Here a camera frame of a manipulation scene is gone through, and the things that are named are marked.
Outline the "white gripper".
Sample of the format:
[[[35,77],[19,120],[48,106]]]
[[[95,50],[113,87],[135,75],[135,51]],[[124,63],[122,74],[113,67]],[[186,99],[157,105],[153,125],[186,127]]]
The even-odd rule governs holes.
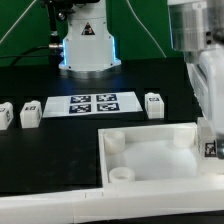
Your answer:
[[[202,113],[216,137],[217,157],[224,159],[224,47],[205,50],[187,71]]]

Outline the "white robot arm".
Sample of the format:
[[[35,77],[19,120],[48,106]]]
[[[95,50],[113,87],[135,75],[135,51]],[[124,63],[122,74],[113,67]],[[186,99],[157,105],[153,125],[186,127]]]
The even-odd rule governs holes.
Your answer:
[[[40,0],[65,75],[97,77],[120,64],[105,0]],[[167,0],[171,45],[184,54],[194,94],[224,159],[224,0]]]

